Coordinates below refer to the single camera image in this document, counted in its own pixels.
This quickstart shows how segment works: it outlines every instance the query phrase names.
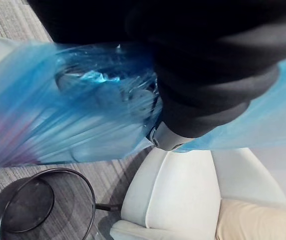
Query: plastic bag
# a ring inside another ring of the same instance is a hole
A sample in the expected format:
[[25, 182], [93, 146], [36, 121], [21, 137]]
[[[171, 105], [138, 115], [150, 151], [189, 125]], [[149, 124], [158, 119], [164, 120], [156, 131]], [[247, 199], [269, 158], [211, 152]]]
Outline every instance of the plastic bag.
[[0, 167], [123, 158], [161, 109], [136, 44], [30, 43], [0, 62]]
[[234, 121], [183, 145], [179, 151], [286, 145], [286, 61], [277, 83]]

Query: black sleeve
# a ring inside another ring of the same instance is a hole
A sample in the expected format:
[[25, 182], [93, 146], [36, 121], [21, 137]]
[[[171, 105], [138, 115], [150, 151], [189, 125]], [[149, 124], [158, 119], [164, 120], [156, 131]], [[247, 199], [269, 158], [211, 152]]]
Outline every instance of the black sleeve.
[[127, 32], [155, 46], [162, 120], [197, 138], [234, 120], [278, 78], [286, 1], [141, 1]]

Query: chair leg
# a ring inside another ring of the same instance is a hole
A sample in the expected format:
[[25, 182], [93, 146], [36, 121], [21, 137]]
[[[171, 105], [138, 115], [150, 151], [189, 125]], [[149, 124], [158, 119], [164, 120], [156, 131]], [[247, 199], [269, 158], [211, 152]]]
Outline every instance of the chair leg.
[[121, 204], [111, 205], [111, 204], [97, 203], [96, 209], [104, 210], [104, 211], [108, 211], [108, 212], [118, 212], [122, 209], [122, 205]]

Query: white armchair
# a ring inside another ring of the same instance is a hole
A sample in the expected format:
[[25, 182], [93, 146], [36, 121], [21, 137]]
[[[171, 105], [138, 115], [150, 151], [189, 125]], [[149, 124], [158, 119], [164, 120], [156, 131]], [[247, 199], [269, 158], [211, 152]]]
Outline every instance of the white armchair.
[[114, 240], [213, 240], [221, 198], [286, 210], [282, 190], [247, 148], [181, 154], [154, 148], [110, 234]]

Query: striped carpet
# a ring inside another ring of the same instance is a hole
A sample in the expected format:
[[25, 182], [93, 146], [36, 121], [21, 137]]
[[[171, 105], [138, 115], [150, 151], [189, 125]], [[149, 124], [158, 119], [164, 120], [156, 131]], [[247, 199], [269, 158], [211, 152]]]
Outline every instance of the striped carpet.
[[[0, 37], [19, 41], [51, 41], [50, 37], [42, 27], [31, 8], [28, 6], [28, 4], [26, 4], [25, 0], [0, 0]], [[129, 183], [131, 182], [147, 152], [148, 150], [145, 150], [136, 157], [129, 157], [123, 160], [101, 161], [84, 164], [67, 164], [60, 165], [60, 167], [71, 168], [84, 174], [93, 186], [98, 203], [119, 204], [123, 201]], [[57, 165], [0, 169], [0, 191], [5, 186], [17, 179], [29, 177], [41, 170], [53, 167], [57, 167]], [[82, 198], [85, 199], [87, 197], [87, 195], [85, 196], [82, 194], [81, 190], [78, 191], [77, 187], [74, 187], [73, 191], [75, 192], [73, 195], [75, 197], [75, 201], [82, 201]], [[84, 211], [90, 211], [90, 208], [91, 206], [89, 205], [88, 208], [84, 209]], [[65, 227], [62, 227], [59, 224], [58, 219], [62, 219], [64, 216], [66, 216], [66, 211], [58, 211], [56, 216], [57, 221], [54, 219], [51, 223], [52, 225], [46, 226], [46, 236], [48, 238], [45, 238], [44, 235], [38, 235], [28, 239], [77, 240], [77, 233], [74, 231], [72, 223]], [[86, 220], [76, 218], [74, 219], [76, 223], [87, 223]], [[110, 227], [119, 218], [119, 212], [108, 213], [98, 210], [96, 212], [95, 222], [88, 239], [110, 240]], [[6, 240], [10, 239], [15, 240], [27, 238], [22, 236], [19, 238], [6, 238]]]

